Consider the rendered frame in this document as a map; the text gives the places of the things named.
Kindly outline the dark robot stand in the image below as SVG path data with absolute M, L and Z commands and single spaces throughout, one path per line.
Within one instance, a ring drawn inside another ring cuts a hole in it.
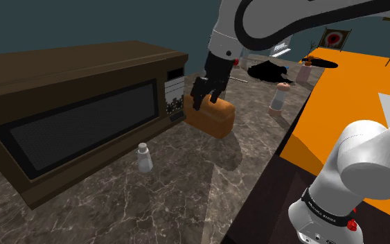
M 220 244 L 302 244 L 287 212 L 314 179 L 312 173 L 274 155 Z M 390 215 L 362 202 L 356 216 L 364 244 L 390 244 Z

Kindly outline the brown microwave oven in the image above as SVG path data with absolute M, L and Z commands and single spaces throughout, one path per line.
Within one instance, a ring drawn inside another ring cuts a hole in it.
M 35 209 L 177 125 L 187 61 L 136 40 L 0 54 L 0 173 Z

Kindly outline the orange bread loaf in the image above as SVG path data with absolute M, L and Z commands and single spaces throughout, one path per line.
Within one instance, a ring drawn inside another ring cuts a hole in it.
M 189 94 L 184 97 L 184 111 L 187 124 L 215 137 L 223 139 L 233 128 L 235 119 L 235 106 L 228 101 L 217 99 L 216 103 L 210 101 L 207 94 L 202 100 L 199 110 L 193 108 L 193 97 Z

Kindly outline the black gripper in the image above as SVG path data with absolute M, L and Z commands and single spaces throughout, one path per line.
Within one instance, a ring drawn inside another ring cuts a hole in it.
M 216 103 L 219 98 L 225 99 L 225 89 L 227 88 L 233 65 L 233 59 L 220 58 L 209 51 L 204 65 L 205 76 L 196 77 L 190 92 L 190 95 L 193 97 L 193 108 L 195 110 L 200 109 L 202 100 L 210 92 L 210 89 L 214 89 L 209 98 L 212 103 Z M 221 89 L 216 89 L 219 87 L 216 82 L 221 83 Z

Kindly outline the pink soap dispenser bottle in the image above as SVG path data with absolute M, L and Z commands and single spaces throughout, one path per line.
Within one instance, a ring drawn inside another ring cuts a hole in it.
M 308 81 L 308 78 L 310 77 L 310 73 L 312 70 L 312 60 L 314 59 L 314 56 L 309 55 L 307 57 L 307 60 L 304 62 L 304 64 L 301 66 L 295 82 L 297 83 L 305 83 Z

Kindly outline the white salt shaker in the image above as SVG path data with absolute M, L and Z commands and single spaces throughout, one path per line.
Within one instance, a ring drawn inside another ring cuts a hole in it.
M 136 153 L 139 171 L 142 173 L 150 172 L 153 168 L 153 163 L 147 144 L 140 143 Z

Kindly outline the clear pepper grinder pink ends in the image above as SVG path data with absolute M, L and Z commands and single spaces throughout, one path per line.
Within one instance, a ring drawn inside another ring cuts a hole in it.
M 276 88 L 277 88 L 276 93 L 271 102 L 271 105 L 269 106 L 269 111 L 268 111 L 269 115 L 271 116 L 281 115 L 284 100 L 285 100 L 285 95 L 290 90 L 290 85 L 286 82 L 281 82 L 277 84 Z

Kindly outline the framed wall picture red spot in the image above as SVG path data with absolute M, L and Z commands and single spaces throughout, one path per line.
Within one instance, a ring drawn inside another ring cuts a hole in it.
M 317 47 L 342 51 L 352 30 L 325 28 Z

